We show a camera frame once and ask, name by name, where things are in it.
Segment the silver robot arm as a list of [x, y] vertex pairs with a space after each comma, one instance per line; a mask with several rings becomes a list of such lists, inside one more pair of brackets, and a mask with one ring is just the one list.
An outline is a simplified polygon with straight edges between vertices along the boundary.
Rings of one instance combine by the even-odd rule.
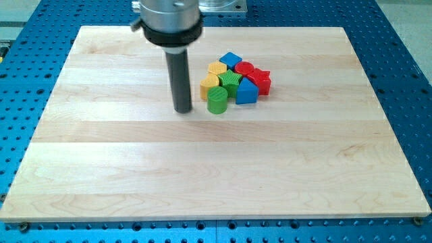
[[198, 0], [139, 0], [132, 4], [140, 16], [132, 31], [142, 30], [150, 43], [165, 52], [173, 108], [178, 113], [192, 110], [188, 68], [188, 45], [203, 31]]

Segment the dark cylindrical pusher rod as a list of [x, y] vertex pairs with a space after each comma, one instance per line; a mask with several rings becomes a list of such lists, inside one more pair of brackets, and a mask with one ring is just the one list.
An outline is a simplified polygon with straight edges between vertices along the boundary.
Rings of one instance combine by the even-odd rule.
[[192, 110], [192, 97], [188, 69], [188, 53], [166, 53], [167, 69], [173, 108], [178, 113], [189, 113]]

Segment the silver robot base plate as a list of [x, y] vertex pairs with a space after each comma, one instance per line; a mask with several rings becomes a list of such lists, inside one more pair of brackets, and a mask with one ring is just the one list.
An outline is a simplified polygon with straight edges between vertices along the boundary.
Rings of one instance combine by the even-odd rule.
[[200, 10], [204, 13], [245, 13], [247, 0], [199, 0]]

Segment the black collar tool mount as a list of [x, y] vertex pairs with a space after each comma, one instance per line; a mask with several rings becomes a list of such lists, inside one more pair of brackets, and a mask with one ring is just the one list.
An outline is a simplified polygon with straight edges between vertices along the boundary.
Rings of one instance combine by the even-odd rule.
[[145, 38], [152, 44], [165, 48], [186, 47], [196, 41], [203, 32], [203, 16], [191, 28], [176, 33], [166, 33], [153, 30], [143, 20], [140, 21]]

